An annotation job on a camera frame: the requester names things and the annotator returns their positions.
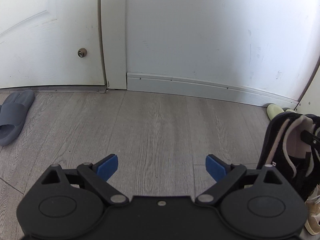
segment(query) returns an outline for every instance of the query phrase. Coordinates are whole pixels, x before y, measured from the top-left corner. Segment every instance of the metal knob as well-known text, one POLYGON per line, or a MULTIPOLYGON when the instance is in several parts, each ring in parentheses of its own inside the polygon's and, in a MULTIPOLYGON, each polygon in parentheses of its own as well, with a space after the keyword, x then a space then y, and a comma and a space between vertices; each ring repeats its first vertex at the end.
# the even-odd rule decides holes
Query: metal knob
POLYGON ((79 57, 85 57, 87 55, 87 50, 85 48, 81 48, 78 50, 79 57))

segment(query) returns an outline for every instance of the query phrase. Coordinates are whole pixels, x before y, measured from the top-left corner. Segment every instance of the white baseboard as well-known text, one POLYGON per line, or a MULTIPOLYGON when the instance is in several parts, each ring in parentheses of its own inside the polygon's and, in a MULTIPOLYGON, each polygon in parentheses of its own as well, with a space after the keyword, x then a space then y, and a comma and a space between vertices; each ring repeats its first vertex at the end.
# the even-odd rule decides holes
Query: white baseboard
POLYGON ((127 73, 127 89, 211 98, 255 106, 267 106, 273 103, 294 109, 298 104, 296 100, 252 88, 231 87, 196 79, 134 72, 127 73))

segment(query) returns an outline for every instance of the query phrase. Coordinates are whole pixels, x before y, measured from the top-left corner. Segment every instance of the door frame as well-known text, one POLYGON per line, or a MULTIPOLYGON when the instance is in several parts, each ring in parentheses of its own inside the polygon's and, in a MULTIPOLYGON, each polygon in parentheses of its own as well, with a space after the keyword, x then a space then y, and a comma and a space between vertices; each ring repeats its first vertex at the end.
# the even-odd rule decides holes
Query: door frame
POLYGON ((107 87, 127 89, 126 0, 100 0, 101 33, 107 87))

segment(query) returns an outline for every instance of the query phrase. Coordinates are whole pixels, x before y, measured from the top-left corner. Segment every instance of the gray slipper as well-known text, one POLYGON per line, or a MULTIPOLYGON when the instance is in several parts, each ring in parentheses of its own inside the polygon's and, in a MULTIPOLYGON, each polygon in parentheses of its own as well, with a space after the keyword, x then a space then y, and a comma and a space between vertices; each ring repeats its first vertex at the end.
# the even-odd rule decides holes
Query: gray slipper
POLYGON ((10 94, 0 107, 0 145, 11 143, 20 134, 30 106, 35 99, 32 90, 10 94))

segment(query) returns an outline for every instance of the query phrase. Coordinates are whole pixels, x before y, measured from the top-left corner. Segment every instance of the shoe sole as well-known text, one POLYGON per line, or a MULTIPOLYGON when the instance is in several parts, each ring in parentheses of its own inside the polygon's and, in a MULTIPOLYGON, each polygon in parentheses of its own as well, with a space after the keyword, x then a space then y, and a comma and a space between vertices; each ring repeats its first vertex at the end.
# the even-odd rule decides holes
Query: shoe sole
POLYGON ((313 236, 316 236, 318 233, 314 232, 312 229, 311 229, 311 226, 309 225, 309 222, 308 220, 306 221, 306 223, 304 224, 305 228, 307 229, 307 231, 309 232, 309 234, 313 235, 313 236))

